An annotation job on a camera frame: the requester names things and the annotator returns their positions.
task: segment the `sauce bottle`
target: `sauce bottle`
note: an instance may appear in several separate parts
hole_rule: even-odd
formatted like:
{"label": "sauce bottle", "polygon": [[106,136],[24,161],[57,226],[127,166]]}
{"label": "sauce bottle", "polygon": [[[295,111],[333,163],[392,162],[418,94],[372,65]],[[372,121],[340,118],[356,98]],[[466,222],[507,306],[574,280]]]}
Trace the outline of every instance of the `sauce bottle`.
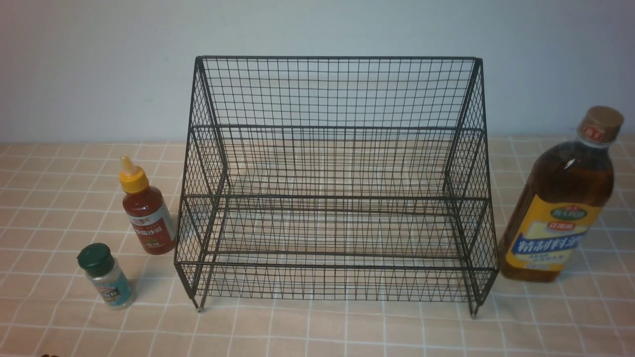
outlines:
{"label": "sauce bottle", "polygon": [[577,139],[541,155],[498,242],[500,271],[510,279],[554,281],[613,192],[608,147],[624,117],[592,107]]}
{"label": "sauce bottle", "polygon": [[119,181],[126,193],[123,208],[144,250],[153,255],[172,250],[176,228],[161,191],[150,186],[144,169],[135,166],[128,156],[121,158]]}

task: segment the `wall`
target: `wall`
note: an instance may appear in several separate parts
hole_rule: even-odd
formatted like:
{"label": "wall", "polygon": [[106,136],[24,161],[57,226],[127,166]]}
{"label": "wall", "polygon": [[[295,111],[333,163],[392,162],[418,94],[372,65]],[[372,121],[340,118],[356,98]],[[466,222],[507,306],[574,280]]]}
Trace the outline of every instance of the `wall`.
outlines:
{"label": "wall", "polygon": [[184,140],[203,54],[483,57],[490,132],[566,133],[594,104],[635,117],[633,15],[630,0],[0,0],[0,142]]}

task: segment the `spice jar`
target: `spice jar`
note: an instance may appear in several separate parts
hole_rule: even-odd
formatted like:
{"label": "spice jar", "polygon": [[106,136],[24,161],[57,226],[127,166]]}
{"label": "spice jar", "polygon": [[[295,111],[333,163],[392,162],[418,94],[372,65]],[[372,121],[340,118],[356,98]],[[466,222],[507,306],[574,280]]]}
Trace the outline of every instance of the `spice jar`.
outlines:
{"label": "spice jar", "polygon": [[106,305],[113,309],[125,309],[135,300],[126,275],[121,271],[110,248],[103,243],[93,243],[82,249],[77,256],[79,267],[102,296]]}

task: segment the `metal wire shelf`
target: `metal wire shelf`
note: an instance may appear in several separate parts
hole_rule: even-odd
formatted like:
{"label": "metal wire shelf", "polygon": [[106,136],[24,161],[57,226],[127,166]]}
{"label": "metal wire shelf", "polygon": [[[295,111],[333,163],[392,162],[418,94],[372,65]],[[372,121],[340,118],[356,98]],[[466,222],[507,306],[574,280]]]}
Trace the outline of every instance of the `metal wire shelf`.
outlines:
{"label": "metal wire shelf", "polygon": [[498,273],[479,58],[198,57],[188,296],[466,301]]}

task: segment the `yellow cap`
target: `yellow cap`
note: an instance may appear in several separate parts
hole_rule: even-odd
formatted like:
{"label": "yellow cap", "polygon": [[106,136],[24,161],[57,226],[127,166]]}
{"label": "yellow cap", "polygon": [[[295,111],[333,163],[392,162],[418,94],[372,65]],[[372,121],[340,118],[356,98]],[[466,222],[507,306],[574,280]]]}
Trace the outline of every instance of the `yellow cap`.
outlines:
{"label": "yellow cap", "polygon": [[141,192],[150,185],[148,176],[145,175],[144,169],[139,166],[135,166],[127,155],[121,156],[119,182],[121,183],[123,191],[127,193]]}

